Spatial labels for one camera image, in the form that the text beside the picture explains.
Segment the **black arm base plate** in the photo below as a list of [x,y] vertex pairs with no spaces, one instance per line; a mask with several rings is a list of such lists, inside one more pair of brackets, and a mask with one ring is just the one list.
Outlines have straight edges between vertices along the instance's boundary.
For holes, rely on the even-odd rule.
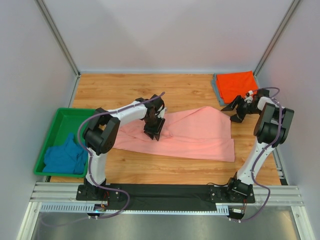
[[[215,186],[213,184],[205,184],[209,186],[211,201],[213,203],[237,203],[253,204],[256,202],[253,189],[250,188],[248,194],[243,195],[228,189],[227,186]],[[90,184],[81,184],[78,186],[76,199],[79,201],[122,201],[127,196],[115,188],[107,186],[115,191],[102,189]]]

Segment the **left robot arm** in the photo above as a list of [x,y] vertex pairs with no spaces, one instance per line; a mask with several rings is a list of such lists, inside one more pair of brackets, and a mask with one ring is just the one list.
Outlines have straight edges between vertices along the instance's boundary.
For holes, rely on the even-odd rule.
[[81,147],[88,152],[88,168],[85,183],[100,187],[106,183],[105,166],[108,152],[114,147],[120,127],[135,120],[144,121],[143,133],[151,140],[159,140],[164,119],[165,103],[160,95],[150,99],[137,98],[131,104],[117,109],[97,108],[79,127],[86,125]]

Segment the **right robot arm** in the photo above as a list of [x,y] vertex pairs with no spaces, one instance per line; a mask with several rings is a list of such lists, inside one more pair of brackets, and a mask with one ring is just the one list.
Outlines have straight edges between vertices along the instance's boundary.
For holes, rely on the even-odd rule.
[[265,160],[288,137],[295,112],[283,107],[276,100],[276,94],[270,95],[270,90],[280,92],[277,87],[250,90],[244,97],[237,95],[222,109],[223,112],[236,111],[229,118],[233,123],[242,123],[247,115],[259,115],[253,130],[255,142],[252,151],[226,187],[226,193],[232,200],[244,200],[252,196],[256,176]]

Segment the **pink t-shirt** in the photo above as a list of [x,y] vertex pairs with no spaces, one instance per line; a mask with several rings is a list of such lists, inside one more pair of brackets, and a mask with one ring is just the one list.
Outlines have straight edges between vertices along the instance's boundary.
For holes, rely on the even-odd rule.
[[143,132],[141,120],[122,126],[114,148],[144,154],[197,160],[235,161],[228,115],[211,106],[167,113],[159,140]]

